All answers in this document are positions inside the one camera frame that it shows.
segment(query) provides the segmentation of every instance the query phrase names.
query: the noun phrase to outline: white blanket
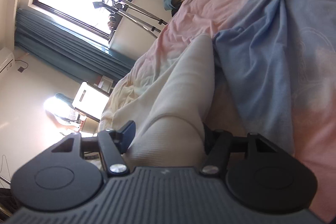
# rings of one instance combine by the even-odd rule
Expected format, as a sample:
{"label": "white blanket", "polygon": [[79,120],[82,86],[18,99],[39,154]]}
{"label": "white blanket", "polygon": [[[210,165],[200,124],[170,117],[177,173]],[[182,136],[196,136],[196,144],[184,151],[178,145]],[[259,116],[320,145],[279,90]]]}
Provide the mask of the white blanket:
{"label": "white blanket", "polygon": [[140,97],[118,110],[113,125],[130,118],[136,136],[123,155],[133,166],[199,166],[204,160],[204,130],[214,93],[212,42],[202,34]]}

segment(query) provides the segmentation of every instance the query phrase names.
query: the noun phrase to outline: bed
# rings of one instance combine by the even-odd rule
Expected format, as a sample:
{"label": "bed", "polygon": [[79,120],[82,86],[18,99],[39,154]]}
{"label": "bed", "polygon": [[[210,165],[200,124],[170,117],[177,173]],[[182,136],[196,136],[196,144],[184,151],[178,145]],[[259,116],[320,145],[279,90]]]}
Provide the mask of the bed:
{"label": "bed", "polygon": [[[293,154],[318,179],[311,210],[330,221],[336,212],[335,9],[336,0],[185,0],[148,52],[117,83],[100,129],[134,120],[137,133],[131,148],[136,147],[153,109],[169,104],[162,93],[169,96],[181,86],[170,83],[167,88],[171,79],[183,77],[175,68],[187,75],[182,68],[198,66],[204,74],[201,78],[196,73],[195,79],[202,81],[198,88],[205,87],[199,92],[209,101],[209,108],[196,107],[200,121],[237,136],[261,133]],[[207,54],[202,56],[200,48]],[[208,67],[199,64],[211,62],[213,74],[208,71],[205,77]],[[195,124],[202,141],[201,125]],[[142,146],[154,145],[152,140]],[[181,149],[193,145],[195,151],[201,149],[199,141]],[[169,139],[156,147],[165,153],[168,148]],[[157,153],[145,155],[146,149],[139,153],[144,164],[169,163]],[[171,151],[172,165],[179,164],[175,153]],[[201,160],[194,159],[194,165]]]}

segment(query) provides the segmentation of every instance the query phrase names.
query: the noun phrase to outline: pink blanket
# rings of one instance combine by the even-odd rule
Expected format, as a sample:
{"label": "pink blanket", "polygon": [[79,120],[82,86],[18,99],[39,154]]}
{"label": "pink blanket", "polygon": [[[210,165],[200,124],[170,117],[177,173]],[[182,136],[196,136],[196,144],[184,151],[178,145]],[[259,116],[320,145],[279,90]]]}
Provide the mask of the pink blanket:
{"label": "pink blanket", "polygon": [[[174,64],[193,38],[201,33],[207,33],[213,37],[218,31],[231,28],[239,20],[239,11],[243,7],[246,9],[246,6],[252,7],[252,5],[250,0],[185,0],[179,12],[164,27],[152,47],[137,60],[131,72],[117,83],[103,113],[100,129],[117,128],[124,121],[136,120],[135,116],[138,114],[125,106],[130,102],[136,102],[137,98],[145,94],[148,88]],[[230,100],[228,92],[225,92],[225,97]],[[300,125],[300,132],[303,132],[303,128],[306,129],[305,138],[302,138],[301,133],[294,132],[297,158],[314,171],[319,181],[319,189],[313,201],[313,211],[325,221],[330,220],[331,209],[336,208],[336,198],[333,192],[328,193],[328,185],[325,182],[330,183],[330,180],[326,179],[325,174],[331,171],[334,175],[330,174],[330,177],[335,177],[336,164],[325,161],[322,151],[318,159],[316,153],[311,151],[316,147],[319,150],[332,149],[324,141],[325,135],[330,134],[330,131],[324,130],[323,125],[329,119],[328,126],[333,126],[334,122],[331,122],[333,113],[335,113],[334,108],[330,109],[327,117],[320,117],[317,128],[309,124],[305,127]],[[307,115],[314,117],[315,114],[294,113],[294,130],[300,123],[298,121],[303,121]],[[327,209],[322,205],[323,203],[328,203]]]}

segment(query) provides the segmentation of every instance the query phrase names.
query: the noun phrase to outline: ridged rubber surface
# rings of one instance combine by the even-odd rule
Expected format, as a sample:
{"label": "ridged rubber surface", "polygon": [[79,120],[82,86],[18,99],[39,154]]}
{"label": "ridged rubber surface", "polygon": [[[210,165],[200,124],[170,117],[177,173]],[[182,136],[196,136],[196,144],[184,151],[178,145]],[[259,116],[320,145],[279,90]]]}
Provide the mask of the ridged rubber surface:
{"label": "ridged rubber surface", "polygon": [[13,224],[322,224],[308,210],[289,215],[265,215],[243,207],[217,179],[193,168],[138,167],[110,179],[98,196],[66,212],[41,213],[23,208],[6,223]]}

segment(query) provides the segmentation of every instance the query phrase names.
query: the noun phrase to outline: bedsheet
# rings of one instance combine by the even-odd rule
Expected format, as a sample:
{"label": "bedsheet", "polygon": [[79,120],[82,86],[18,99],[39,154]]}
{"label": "bedsheet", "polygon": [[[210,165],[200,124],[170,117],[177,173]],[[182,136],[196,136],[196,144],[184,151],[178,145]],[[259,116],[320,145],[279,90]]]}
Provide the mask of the bedsheet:
{"label": "bedsheet", "polygon": [[249,3],[250,0],[185,0],[151,48],[115,86],[100,129],[121,127],[125,122],[123,107],[142,96],[195,37],[201,33],[214,37],[218,31],[230,29],[240,16],[238,12]]}
{"label": "bedsheet", "polygon": [[234,135],[259,131],[290,153],[295,145],[295,156],[319,181],[311,208],[330,220],[336,212],[334,4],[335,0],[186,0],[118,82],[100,129],[120,128],[129,119],[138,120],[141,128],[141,110],[127,106],[137,106],[139,97],[150,104],[152,90],[158,94],[162,88],[157,80],[196,36],[207,33],[214,37],[216,86],[222,87],[215,91],[207,118],[211,128]]}
{"label": "bedsheet", "polygon": [[311,209],[336,215],[336,0],[285,0],[295,157],[318,179]]}
{"label": "bedsheet", "polygon": [[251,0],[213,43],[244,127],[315,173],[312,203],[336,214],[336,0]]}

